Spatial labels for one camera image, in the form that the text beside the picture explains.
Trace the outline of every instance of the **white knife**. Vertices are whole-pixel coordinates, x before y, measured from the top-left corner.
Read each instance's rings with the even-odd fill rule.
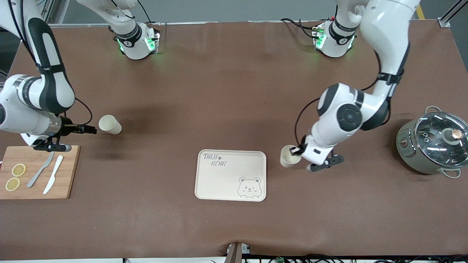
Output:
[[[51,152],[49,157],[47,157],[47,160],[45,160],[45,163],[42,165],[42,167],[39,169],[39,171],[37,171],[36,175],[34,175],[34,177],[31,178],[31,180],[28,182],[26,187],[31,188],[34,185],[34,183],[38,179],[39,175],[41,175],[42,171],[44,171],[44,169],[46,169],[49,166],[49,164],[52,162],[53,158],[54,158],[54,152]]]
[[[55,167],[54,167],[54,170],[52,171],[51,178],[49,179],[49,182],[47,183],[47,186],[45,187],[43,194],[47,194],[47,192],[51,189],[52,185],[54,184],[55,174],[57,173],[57,170],[59,169],[60,164],[62,163],[62,160],[63,160],[63,155],[59,155],[57,157],[57,161],[55,162]]]

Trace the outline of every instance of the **yellow lemon slice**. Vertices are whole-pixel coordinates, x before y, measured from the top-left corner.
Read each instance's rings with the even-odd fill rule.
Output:
[[[10,180],[7,181],[7,184],[5,184],[5,189],[8,192],[14,191],[18,189],[18,187],[20,187],[20,182],[21,181],[19,178],[16,178],[16,177],[10,178]]]
[[[24,173],[26,173],[26,165],[22,163],[18,163],[11,169],[11,174],[16,177],[22,176]]]

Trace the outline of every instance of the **tabletop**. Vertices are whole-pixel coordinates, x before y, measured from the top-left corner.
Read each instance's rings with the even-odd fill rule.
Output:
[[[395,147],[399,128],[429,105],[468,119],[468,74],[450,29],[411,22],[392,118],[339,144],[345,162],[317,173],[305,161],[282,167],[279,152],[326,87],[373,82],[377,60],[361,36],[327,58],[291,24],[158,29],[159,55],[140,61],[122,55],[106,27],[53,29],[91,125],[112,114],[123,130],[62,139],[81,146],[69,199],[0,201],[0,259],[219,256],[233,242],[269,255],[468,254],[468,170],[456,180],[421,175]],[[37,75],[24,48],[11,73]],[[317,121],[314,108],[300,136]],[[88,118],[78,103],[67,115]],[[7,132],[0,141],[0,156],[24,145]],[[203,149],[264,152],[266,199],[197,199]]]

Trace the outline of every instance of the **cutting board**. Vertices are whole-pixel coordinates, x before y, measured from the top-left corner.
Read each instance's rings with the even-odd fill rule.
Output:
[[[31,188],[27,188],[29,180],[42,167],[45,160],[51,153],[45,151],[36,151],[29,146],[10,146],[5,152],[3,163],[0,168],[0,199],[65,199],[70,197],[72,189],[73,177],[75,175],[76,163],[80,147],[72,146],[71,151],[67,153],[56,152],[50,165],[42,171],[36,183]],[[45,186],[49,182],[52,171],[54,170],[57,157],[63,155],[63,161],[60,165],[57,174],[55,175],[55,183],[46,194],[43,194]],[[11,174],[11,169],[18,163],[26,166],[26,173],[18,177],[20,179],[20,187],[9,192],[5,189],[5,184],[8,179],[14,177]]]

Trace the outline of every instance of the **cooking pot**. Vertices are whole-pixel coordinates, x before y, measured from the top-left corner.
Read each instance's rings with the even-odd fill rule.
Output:
[[[468,165],[468,124],[429,106],[419,119],[405,124],[396,137],[398,153],[411,168],[429,175],[460,177]]]

